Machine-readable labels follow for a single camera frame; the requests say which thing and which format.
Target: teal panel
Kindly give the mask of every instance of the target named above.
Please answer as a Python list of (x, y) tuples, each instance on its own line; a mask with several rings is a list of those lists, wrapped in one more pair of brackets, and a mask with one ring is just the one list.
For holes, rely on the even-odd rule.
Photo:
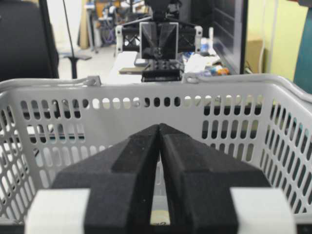
[(312, 8), (308, 10), (304, 26), (294, 82), (312, 94)]

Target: foam padding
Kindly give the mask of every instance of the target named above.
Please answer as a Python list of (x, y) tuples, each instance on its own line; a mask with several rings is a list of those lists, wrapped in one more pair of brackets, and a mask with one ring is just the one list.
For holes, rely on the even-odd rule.
[(85, 233), (139, 233), (150, 224), (158, 125), (58, 173), (52, 188), (90, 188)]
[(159, 129), (171, 223), (194, 234), (236, 234), (230, 188), (270, 187), (264, 174), (165, 124)]

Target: basket rim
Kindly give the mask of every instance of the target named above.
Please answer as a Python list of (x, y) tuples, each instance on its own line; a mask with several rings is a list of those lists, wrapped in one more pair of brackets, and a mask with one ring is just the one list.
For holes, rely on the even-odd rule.
[(188, 83), (183, 80), (182, 82), (151, 82), (151, 83), (129, 83), (129, 84), (110, 84), (101, 83), (100, 77), (87, 77), (75, 80), (60, 80), (60, 79), (46, 79), (46, 78), (17, 78), (0, 82), (0, 93), (22, 87), (36, 87), (36, 88), (49, 88), (49, 87), (159, 87), (162, 85), (177, 86), (177, 85), (198, 85), (203, 83), (273, 83), (275, 85), (284, 87), (299, 99), (312, 104), (312, 94), (308, 94), (302, 88), (297, 86), (290, 80), (273, 74), (246, 74), (246, 75), (232, 75), (222, 77), (209, 77), (200, 78), (195, 73), (185, 74), (185, 76), (196, 76), (198, 83)]

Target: white bracket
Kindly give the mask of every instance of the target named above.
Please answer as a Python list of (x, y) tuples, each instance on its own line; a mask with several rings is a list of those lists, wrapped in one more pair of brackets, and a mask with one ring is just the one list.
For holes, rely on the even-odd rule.
[(281, 189), (230, 188), (238, 234), (296, 234), (291, 208)]
[(122, 34), (122, 25), (116, 27), (116, 54), (123, 52), (123, 34)]
[(90, 189), (39, 190), (30, 207), (25, 234), (84, 234)]
[(200, 48), (201, 48), (201, 39), (203, 37), (203, 28), (201, 26), (196, 26), (196, 35), (195, 35), (195, 53), (199, 54), (200, 53)]

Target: floor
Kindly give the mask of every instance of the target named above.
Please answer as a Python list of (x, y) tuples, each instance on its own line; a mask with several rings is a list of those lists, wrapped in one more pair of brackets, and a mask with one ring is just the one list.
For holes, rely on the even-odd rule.
[[(99, 48), (98, 54), (92, 52), (90, 49), (77, 51), (77, 54), (92, 56), (90, 60), (78, 62), (78, 78), (100, 76), (101, 80), (106, 80), (115, 62), (115, 49), (115, 46), (102, 47)], [(61, 55), (58, 73), (60, 79), (68, 80), (72, 77), (70, 61), (67, 58), (62, 58)]]

